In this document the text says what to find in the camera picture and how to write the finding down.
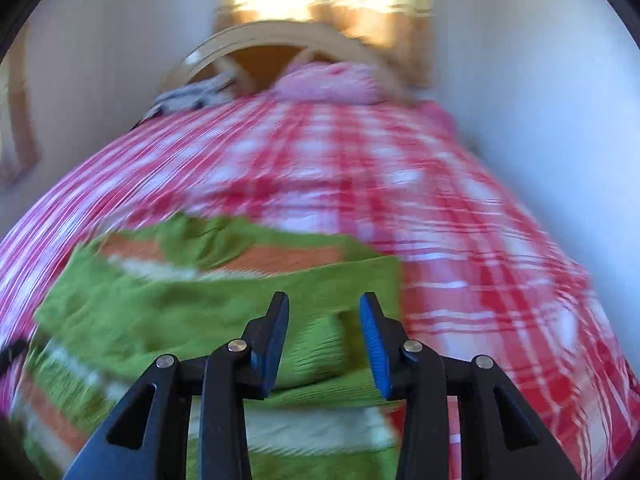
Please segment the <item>yellow curtain behind bed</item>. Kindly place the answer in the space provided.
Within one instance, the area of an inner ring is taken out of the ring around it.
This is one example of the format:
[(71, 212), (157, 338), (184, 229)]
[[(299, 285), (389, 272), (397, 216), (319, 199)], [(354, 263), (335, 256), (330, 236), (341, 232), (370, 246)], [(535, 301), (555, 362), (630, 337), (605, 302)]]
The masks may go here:
[(410, 86), (433, 84), (433, 0), (219, 0), (215, 29), (256, 21), (316, 22), (377, 50)]

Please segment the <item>red plaid bed sheet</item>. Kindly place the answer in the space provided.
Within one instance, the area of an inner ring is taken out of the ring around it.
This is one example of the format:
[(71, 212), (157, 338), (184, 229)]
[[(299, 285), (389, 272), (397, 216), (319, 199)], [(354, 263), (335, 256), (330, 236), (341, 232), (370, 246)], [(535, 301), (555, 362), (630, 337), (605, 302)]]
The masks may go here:
[[(441, 356), (493, 358), (577, 478), (614, 477), (634, 445), (638, 380), (587, 272), (454, 136), (393, 104), (258, 94), (142, 122), (2, 240), (2, 340), (30, 348), (35, 310), (77, 246), (177, 214), (346, 235), (397, 258), (400, 313), (384, 313)], [(26, 356), (2, 380), (1, 411), (28, 472), (47, 479), (11, 420)]]

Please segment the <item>cream wooden headboard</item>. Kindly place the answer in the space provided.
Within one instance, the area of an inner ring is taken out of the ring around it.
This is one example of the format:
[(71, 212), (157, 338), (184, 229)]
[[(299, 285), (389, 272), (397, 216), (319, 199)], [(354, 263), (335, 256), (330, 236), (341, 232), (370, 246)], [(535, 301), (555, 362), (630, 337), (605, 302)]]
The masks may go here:
[(217, 32), (170, 70), (162, 89), (175, 89), (234, 70), (244, 92), (258, 92), (268, 89), (293, 58), (306, 56), (326, 62), (367, 64), (390, 98), (398, 102), (411, 98), (384, 58), (362, 41), (326, 24), (293, 21), (258, 21)]

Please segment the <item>beige side window curtain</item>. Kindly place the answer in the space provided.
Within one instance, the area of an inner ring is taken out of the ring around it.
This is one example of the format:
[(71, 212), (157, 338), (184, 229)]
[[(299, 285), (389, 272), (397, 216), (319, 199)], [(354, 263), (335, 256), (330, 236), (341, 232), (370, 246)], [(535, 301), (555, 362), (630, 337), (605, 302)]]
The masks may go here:
[(26, 32), (19, 32), (1, 62), (2, 191), (12, 188), (40, 159), (29, 114)]

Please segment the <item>pink cloth by wall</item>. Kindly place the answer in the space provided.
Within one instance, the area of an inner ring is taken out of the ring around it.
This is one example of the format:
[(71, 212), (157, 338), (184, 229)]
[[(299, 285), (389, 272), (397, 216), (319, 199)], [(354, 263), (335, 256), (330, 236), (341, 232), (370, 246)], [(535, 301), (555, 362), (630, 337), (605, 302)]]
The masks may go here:
[(430, 122), (450, 136), (458, 134), (458, 125), (454, 116), (447, 112), (437, 101), (420, 100), (416, 103), (419, 112)]

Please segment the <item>green striped knit sweater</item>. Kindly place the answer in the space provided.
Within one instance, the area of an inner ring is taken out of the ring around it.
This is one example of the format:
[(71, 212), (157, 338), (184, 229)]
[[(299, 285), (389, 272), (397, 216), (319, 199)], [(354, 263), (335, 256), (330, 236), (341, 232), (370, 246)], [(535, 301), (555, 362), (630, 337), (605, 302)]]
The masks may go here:
[(77, 246), (35, 310), (11, 408), (47, 479), (70, 463), (161, 354), (206, 356), (290, 300), (273, 393), (250, 402), (258, 479), (390, 479), (399, 436), (373, 383), (358, 302), (400, 313), (401, 265), (346, 235), (302, 234), (242, 217), (177, 214)]

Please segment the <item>pink pillow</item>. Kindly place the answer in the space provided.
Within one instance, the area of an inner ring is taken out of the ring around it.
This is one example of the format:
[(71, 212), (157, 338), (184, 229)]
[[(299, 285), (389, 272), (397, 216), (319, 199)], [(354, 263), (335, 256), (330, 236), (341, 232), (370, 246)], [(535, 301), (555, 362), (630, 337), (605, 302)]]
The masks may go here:
[(374, 69), (351, 62), (310, 62), (288, 70), (273, 85), (283, 101), (373, 105), (386, 100)]

